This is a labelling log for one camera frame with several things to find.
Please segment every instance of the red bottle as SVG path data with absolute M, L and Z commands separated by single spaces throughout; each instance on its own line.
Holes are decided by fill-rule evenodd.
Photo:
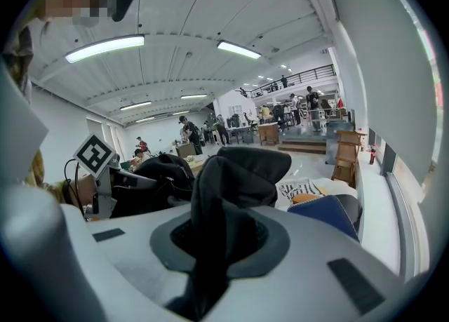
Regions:
M 376 157 L 376 144 L 373 144 L 371 146 L 371 159 L 370 159 L 370 165 L 374 164 L 374 158 Z

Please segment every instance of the white ceiling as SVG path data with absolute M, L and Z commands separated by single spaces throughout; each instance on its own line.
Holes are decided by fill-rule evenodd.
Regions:
M 41 28 L 41 22 L 31 26 L 32 81 L 123 125 L 154 114 L 200 109 L 214 95 L 240 86 L 242 79 L 327 39 L 309 0 L 134 0 L 121 22 L 104 18 L 87 28 L 55 20 L 39 39 Z M 145 34 L 145 46 L 72 65 L 64 59 L 75 48 L 129 34 Z M 253 60 L 221 51 L 216 48 L 221 39 L 252 48 L 262 57 Z M 197 93 L 208 97 L 180 99 Z M 148 100 L 151 105 L 119 109 Z

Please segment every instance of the stairs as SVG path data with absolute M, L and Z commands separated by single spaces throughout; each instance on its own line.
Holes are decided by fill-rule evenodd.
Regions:
M 326 155 L 326 141 L 284 140 L 278 150 Z

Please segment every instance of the railing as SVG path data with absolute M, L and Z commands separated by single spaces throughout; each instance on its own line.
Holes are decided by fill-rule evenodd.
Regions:
M 299 74 L 286 76 L 287 87 L 297 85 L 299 83 L 308 83 L 310 81 L 318 80 L 321 78 L 327 78 L 330 76 L 335 76 L 334 65 L 326 65 L 324 67 L 317 67 L 316 69 L 307 70 L 306 72 L 300 72 Z M 262 95 L 273 93 L 283 88 L 281 80 L 276 80 L 271 83 L 267 83 L 260 86 L 257 89 L 248 91 L 248 97 L 258 98 Z

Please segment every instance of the black cable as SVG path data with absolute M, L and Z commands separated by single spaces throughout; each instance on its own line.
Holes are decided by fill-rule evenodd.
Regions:
M 78 187 L 77 187 L 77 181 L 76 181 L 77 178 L 78 178 L 78 165 L 79 165 L 79 163 L 76 165 L 76 172 L 75 172 L 75 188 L 76 188 L 76 191 L 73 190 L 73 187 L 72 187 L 71 184 L 70 184 L 70 179 L 67 178 L 67 173 L 66 173 L 67 165 L 68 165 L 69 162 L 71 162 L 71 161 L 76 161 L 76 159 L 70 159 L 68 162 L 65 163 L 65 166 L 64 166 L 64 177 L 65 177 L 66 183 L 69 185 L 69 188 L 70 188 L 71 191 L 73 192 L 73 195 L 75 196 L 76 201 L 78 202 L 79 210 L 81 211 L 81 214 L 82 214 L 83 217 L 84 217 L 83 206 L 81 205 L 81 202 L 80 202 L 80 200 L 79 200 Z

